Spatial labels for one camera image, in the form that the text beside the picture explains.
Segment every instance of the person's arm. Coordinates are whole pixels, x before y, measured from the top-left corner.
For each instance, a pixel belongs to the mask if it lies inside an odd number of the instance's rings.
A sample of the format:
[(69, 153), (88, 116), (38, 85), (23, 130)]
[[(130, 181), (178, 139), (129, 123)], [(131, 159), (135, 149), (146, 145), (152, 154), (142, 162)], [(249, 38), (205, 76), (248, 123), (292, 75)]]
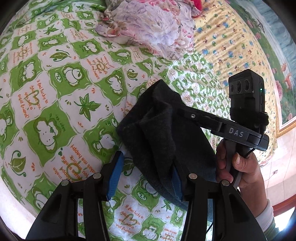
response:
[[(232, 182), (233, 176), (226, 170), (226, 149), (223, 140), (217, 147), (216, 161), (216, 180)], [(264, 180), (255, 154), (251, 153), (248, 158), (243, 158), (236, 153), (232, 165), (236, 170), (243, 172), (239, 183), (242, 199), (264, 231), (267, 240), (272, 240), (279, 231), (275, 228), (273, 209), (266, 197)]]

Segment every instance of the metal pin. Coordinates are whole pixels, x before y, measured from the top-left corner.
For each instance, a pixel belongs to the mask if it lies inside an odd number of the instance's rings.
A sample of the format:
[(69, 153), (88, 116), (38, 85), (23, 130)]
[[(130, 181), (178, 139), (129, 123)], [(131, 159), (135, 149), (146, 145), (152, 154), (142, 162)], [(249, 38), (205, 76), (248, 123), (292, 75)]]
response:
[(93, 178), (94, 178), (94, 179), (99, 179), (99, 178), (101, 178), (101, 176), (102, 176), (102, 175), (101, 175), (99, 172), (93, 174)]
[(197, 179), (197, 175), (195, 173), (190, 173), (189, 178), (190, 179)]
[(227, 180), (222, 180), (221, 183), (223, 186), (226, 186), (226, 187), (229, 186), (229, 184), (230, 184), (229, 181), (227, 181)]
[(68, 180), (61, 181), (61, 185), (62, 186), (67, 186), (68, 184), (69, 184), (69, 181)]

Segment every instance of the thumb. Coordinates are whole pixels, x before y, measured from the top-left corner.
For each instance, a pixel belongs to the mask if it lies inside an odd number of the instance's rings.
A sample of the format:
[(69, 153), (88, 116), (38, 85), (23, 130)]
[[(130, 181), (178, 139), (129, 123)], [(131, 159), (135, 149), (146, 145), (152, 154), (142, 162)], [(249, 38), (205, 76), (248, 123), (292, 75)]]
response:
[(247, 174), (256, 173), (258, 162), (256, 158), (250, 158), (250, 156), (248, 158), (243, 158), (238, 153), (236, 153), (232, 158), (233, 167), (236, 170)]

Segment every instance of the finger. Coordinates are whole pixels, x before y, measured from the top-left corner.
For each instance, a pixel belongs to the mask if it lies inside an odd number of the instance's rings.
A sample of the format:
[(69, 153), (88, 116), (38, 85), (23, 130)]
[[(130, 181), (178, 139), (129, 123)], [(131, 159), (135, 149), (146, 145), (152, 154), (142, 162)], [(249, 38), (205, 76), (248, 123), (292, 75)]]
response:
[(249, 155), (249, 158), (243, 158), (238, 153), (233, 156), (232, 159), (233, 167), (247, 174), (255, 174), (259, 168), (257, 158), (254, 153)]
[(219, 169), (226, 167), (226, 148), (223, 140), (220, 141), (216, 149), (216, 162)]
[(216, 181), (220, 182), (221, 180), (227, 180), (230, 183), (233, 181), (233, 176), (226, 169), (217, 169), (216, 170)]

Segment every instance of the green and white bed sheet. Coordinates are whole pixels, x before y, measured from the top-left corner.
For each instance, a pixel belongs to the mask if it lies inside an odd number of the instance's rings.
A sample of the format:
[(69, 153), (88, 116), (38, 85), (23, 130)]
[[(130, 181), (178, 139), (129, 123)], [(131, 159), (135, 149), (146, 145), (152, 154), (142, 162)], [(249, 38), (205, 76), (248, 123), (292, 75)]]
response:
[[(229, 117), (229, 99), (200, 53), (171, 61), (99, 36), (104, 5), (29, 1), (0, 37), (1, 178), (35, 216), (61, 180), (84, 180), (124, 151), (115, 128), (155, 81), (188, 106)], [(204, 132), (215, 148), (219, 138)], [(179, 240), (186, 212), (124, 153), (116, 195), (103, 204), (111, 240)], [(78, 222), (83, 236), (81, 206)]]

